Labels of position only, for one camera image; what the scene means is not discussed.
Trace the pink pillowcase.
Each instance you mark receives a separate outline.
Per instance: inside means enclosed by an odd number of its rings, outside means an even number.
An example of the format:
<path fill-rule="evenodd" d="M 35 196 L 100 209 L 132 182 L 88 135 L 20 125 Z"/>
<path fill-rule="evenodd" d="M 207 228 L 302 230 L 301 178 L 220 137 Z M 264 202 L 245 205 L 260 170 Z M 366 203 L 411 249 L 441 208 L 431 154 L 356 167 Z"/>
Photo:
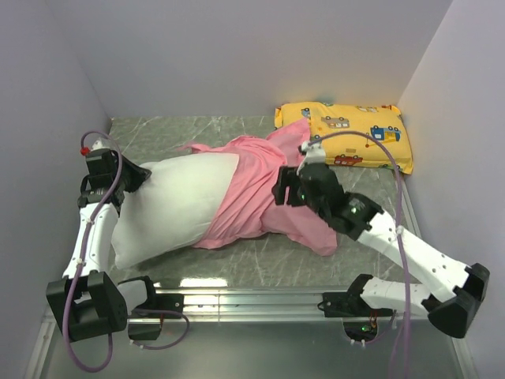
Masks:
<path fill-rule="evenodd" d="M 298 146 L 310 137 L 309 122 L 303 118 L 265 138 L 240 136 L 218 148 L 188 143 L 186 148 L 198 156 L 238 155 L 238 165 L 226 195 L 195 247 L 213 250 L 240 238 L 276 233 L 286 235 L 320 256 L 331 256 L 337 249 L 335 231 L 305 206 L 276 205 L 271 192 L 281 166 L 301 163 Z"/>

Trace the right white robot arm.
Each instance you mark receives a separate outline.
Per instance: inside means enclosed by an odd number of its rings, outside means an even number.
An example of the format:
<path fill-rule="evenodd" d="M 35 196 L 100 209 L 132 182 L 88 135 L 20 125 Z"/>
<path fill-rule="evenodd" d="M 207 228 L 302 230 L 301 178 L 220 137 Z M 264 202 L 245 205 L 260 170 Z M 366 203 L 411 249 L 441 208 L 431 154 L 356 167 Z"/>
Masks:
<path fill-rule="evenodd" d="M 360 274 L 348 289 L 352 313 L 413 313 L 426 316 L 450 337 L 466 336 L 488 289 L 490 271 L 485 266 L 452 259 L 396 225 L 393 216 L 369 197 L 346 192 L 324 163 L 280 167 L 272 194 L 277 205 L 309 208 L 332 230 L 383 254 L 417 279 L 408 284 Z"/>

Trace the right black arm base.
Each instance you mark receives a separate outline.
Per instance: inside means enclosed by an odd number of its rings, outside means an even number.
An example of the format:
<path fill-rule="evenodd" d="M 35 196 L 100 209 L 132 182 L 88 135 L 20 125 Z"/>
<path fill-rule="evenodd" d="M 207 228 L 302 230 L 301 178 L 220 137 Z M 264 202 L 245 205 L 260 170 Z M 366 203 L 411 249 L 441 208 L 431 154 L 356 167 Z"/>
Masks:
<path fill-rule="evenodd" d="M 347 292 L 324 292 L 316 307 L 326 318 L 341 319 L 344 336 L 351 344 L 359 343 L 362 347 L 377 342 L 383 335 L 381 317 L 389 317 L 386 326 L 389 329 L 397 316 L 394 310 L 373 309 L 359 296 Z"/>

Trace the white pillow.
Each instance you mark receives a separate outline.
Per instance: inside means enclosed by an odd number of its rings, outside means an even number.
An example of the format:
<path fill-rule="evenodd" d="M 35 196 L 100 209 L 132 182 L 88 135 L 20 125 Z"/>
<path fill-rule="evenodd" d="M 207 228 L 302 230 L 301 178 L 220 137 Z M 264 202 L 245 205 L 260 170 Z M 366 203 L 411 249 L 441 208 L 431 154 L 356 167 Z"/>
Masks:
<path fill-rule="evenodd" d="M 143 164 L 151 176 L 125 195 L 112 236 L 115 266 L 126 269 L 200 241 L 238 162 L 233 153 L 204 152 Z"/>

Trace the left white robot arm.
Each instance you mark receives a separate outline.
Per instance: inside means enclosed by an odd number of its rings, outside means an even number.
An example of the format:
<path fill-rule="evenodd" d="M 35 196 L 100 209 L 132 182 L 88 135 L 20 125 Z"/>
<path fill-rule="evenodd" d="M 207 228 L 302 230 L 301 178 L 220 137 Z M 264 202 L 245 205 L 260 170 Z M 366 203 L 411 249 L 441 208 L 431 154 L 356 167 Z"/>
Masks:
<path fill-rule="evenodd" d="M 46 297 L 62 335 L 71 343 L 120 332 L 134 311 L 151 317 L 159 308 L 146 276 L 114 284 L 107 273 L 111 240 L 127 193 L 151 175 L 110 148 L 83 148 L 88 174 L 80 184 L 80 227 L 72 258 Z"/>

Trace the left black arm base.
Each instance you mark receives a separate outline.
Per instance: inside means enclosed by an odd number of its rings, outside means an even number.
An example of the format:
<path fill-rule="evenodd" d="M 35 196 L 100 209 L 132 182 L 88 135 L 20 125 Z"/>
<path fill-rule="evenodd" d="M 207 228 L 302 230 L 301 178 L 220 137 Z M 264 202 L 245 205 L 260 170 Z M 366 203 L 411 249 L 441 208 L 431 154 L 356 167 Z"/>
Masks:
<path fill-rule="evenodd" d="M 184 315 L 185 296 L 182 294 L 157 294 L 154 301 L 135 308 L 129 315 L 128 337 L 130 343 L 148 351 L 161 351 L 177 346 L 187 336 L 190 321 Z M 173 342 L 164 345 L 148 345 L 162 335 L 168 321 L 184 321 L 182 334 Z"/>

